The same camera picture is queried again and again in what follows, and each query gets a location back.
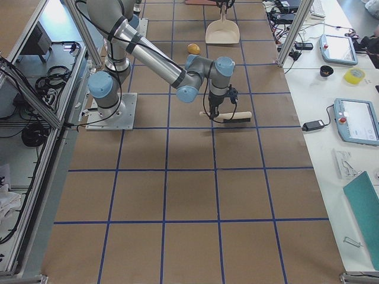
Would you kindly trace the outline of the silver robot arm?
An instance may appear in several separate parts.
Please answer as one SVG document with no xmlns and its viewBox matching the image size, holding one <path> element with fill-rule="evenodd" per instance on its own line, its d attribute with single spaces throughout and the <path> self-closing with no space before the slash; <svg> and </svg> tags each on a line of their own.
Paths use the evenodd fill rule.
<svg viewBox="0 0 379 284">
<path fill-rule="evenodd" d="M 237 90 L 230 84 L 235 69 L 229 57 L 210 60 L 190 55 L 185 67 L 173 62 L 167 55 L 136 30 L 134 1 L 76 1 L 77 11 L 104 37 L 107 45 L 107 67 L 111 70 L 127 69 L 127 54 L 134 56 L 176 89 L 182 102 L 192 102 L 207 79 L 209 88 L 208 117 L 219 115 L 219 106 L 229 97 L 233 104 Z"/>
</svg>

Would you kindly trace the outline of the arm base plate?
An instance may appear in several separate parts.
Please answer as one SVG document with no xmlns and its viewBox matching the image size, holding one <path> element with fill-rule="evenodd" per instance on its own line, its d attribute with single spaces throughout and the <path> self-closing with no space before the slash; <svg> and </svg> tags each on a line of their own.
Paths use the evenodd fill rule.
<svg viewBox="0 0 379 284">
<path fill-rule="evenodd" d="M 97 102 L 93 98 L 91 107 L 97 110 L 89 113 L 85 128 L 89 131 L 132 130 L 136 105 L 137 93 L 122 93 L 121 105 L 116 113 L 111 115 L 118 104 L 110 109 L 102 109 L 98 108 Z"/>
<path fill-rule="evenodd" d="M 148 23 L 149 23 L 149 20 L 147 18 L 139 18 L 139 24 L 136 30 L 139 33 L 140 37 L 146 37 Z"/>
</svg>

